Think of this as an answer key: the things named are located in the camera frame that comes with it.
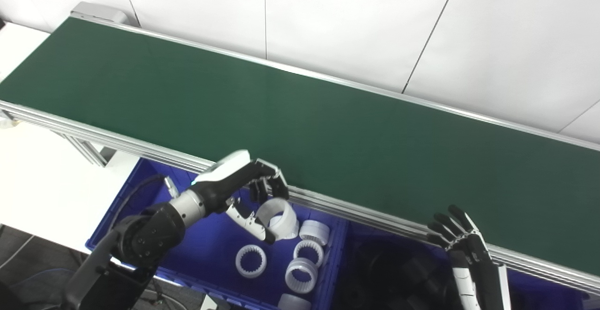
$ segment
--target white wall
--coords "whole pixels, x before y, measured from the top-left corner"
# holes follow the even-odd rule
[[[53,30],[79,1],[0,0],[0,16]],[[85,1],[149,30],[600,142],[600,0],[449,0],[441,17],[446,0]]]

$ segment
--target white gear ring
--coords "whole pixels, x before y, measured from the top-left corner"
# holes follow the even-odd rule
[[[307,282],[301,282],[297,280],[292,274],[294,270],[300,270],[310,276],[310,280]],[[287,266],[285,271],[285,284],[295,293],[306,294],[315,288],[317,284],[317,266],[312,263],[308,258],[295,258]]]
[[[306,220],[300,227],[300,238],[313,240],[322,246],[327,245],[330,240],[330,227],[315,220]]]
[[[294,212],[292,206],[281,197],[273,197],[272,199],[268,199],[256,211],[256,218],[261,220],[262,224],[265,226],[269,224],[273,216],[276,216],[280,212],[283,214],[281,215],[279,221],[268,227],[268,229],[275,236],[276,241],[284,239],[294,231],[296,220],[298,220],[296,217],[296,212]]]
[[[298,253],[302,248],[311,248],[315,252],[317,252],[317,262],[315,263],[316,267],[321,267],[323,264],[324,252],[323,248],[320,244],[316,243],[313,240],[302,240],[298,244],[296,244],[296,248],[294,248],[294,258],[298,258]]]
[[[283,294],[277,303],[277,308],[281,310],[310,310],[310,302],[300,297]]]
[[[242,257],[249,252],[255,252],[261,255],[261,265],[257,269],[250,272],[242,268]],[[243,246],[235,256],[235,267],[238,269],[238,272],[240,272],[240,275],[244,276],[245,278],[257,278],[264,272],[264,269],[266,269],[266,255],[261,247],[255,244],[248,244],[247,246]]]
[[[273,218],[269,221],[269,227],[277,224],[277,222],[279,222],[279,220],[281,220],[281,218],[282,218],[281,215],[273,216]],[[299,232],[300,232],[300,221],[298,221],[298,219],[296,219],[296,224],[294,225],[294,229],[292,230],[292,232],[288,236],[285,236],[281,239],[282,240],[295,239],[298,236]]]

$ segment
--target white table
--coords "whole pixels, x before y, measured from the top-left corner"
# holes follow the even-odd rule
[[[139,158],[116,152],[90,164],[49,130],[0,130],[0,223],[75,250],[90,238]]]

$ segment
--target green conveyor belt surface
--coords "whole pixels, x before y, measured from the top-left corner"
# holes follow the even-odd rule
[[[600,274],[600,152],[215,52],[68,19],[0,99],[419,223],[465,208],[490,243]]]

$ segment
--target blue storage crate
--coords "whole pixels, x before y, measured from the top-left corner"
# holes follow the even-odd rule
[[[194,173],[162,163],[141,159],[86,243],[87,248],[93,250],[105,236],[114,214],[133,188],[142,180],[158,173],[170,176],[180,191],[186,189],[196,176]],[[252,205],[254,210],[258,208],[258,205],[249,202],[247,190],[238,191],[237,196],[241,197],[244,203]],[[135,198],[122,209],[118,220],[138,214],[149,205],[169,199],[171,196],[165,185],[161,182],[149,184],[137,192]],[[328,310],[334,292],[333,282],[338,274],[345,245],[348,222],[324,212],[298,205],[292,206],[300,223],[311,219],[330,227],[330,241],[324,248],[325,261],[319,268],[317,285],[311,293],[298,295],[310,301],[313,310]],[[251,310],[274,310],[283,293],[293,294],[285,284],[285,270],[299,241],[300,238],[296,237],[268,245],[244,231],[227,215],[212,214],[187,229],[183,242],[169,251],[158,269],[157,276]],[[264,250],[267,258],[264,272],[251,280],[240,276],[234,263],[238,250],[246,244],[257,244]]]
[[[373,240],[390,242],[411,252],[427,250],[433,259],[450,269],[448,256],[441,248],[423,244],[400,235],[394,235],[366,225],[349,222],[339,273],[353,269],[353,255],[363,243]],[[585,293],[527,274],[508,270],[508,282],[513,310],[583,310]]]

